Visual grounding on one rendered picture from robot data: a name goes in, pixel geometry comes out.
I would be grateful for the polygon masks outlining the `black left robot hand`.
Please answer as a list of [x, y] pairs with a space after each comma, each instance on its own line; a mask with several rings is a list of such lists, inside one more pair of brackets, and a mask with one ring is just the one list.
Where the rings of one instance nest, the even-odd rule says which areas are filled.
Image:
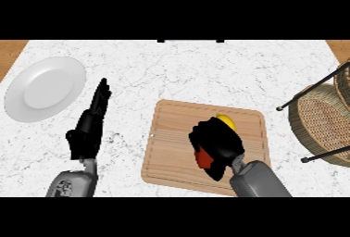
[[65, 133], [72, 160], [90, 159], [97, 156], [102, 144], [103, 117], [111, 94], [106, 78], [102, 78], [90, 107], [81, 114], [77, 127]]

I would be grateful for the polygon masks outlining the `pale wooden cutting board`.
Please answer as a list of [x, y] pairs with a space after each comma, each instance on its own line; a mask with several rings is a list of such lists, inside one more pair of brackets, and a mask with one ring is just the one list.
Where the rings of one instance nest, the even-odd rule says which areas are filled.
[[149, 131], [140, 177], [145, 182], [235, 196], [230, 188], [232, 170], [214, 181], [198, 167], [189, 133], [199, 121], [216, 114], [227, 115], [244, 142], [244, 162], [260, 160], [270, 165], [267, 130], [263, 114], [257, 110], [160, 100]]

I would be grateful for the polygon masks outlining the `white round plate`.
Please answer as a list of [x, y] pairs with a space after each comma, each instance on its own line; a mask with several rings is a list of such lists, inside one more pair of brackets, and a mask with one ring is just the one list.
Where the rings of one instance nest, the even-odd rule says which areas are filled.
[[59, 114], [75, 101], [86, 83], [81, 62], [55, 56], [35, 62], [16, 76], [4, 95], [9, 117], [25, 123]]

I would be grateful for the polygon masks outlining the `wicker tiered basket black frame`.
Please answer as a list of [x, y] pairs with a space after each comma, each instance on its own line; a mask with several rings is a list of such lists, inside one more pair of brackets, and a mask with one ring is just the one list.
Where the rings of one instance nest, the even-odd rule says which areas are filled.
[[301, 162], [322, 159], [350, 168], [350, 58], [276, 110], [285, 108], [294, 135], [313, 154]]

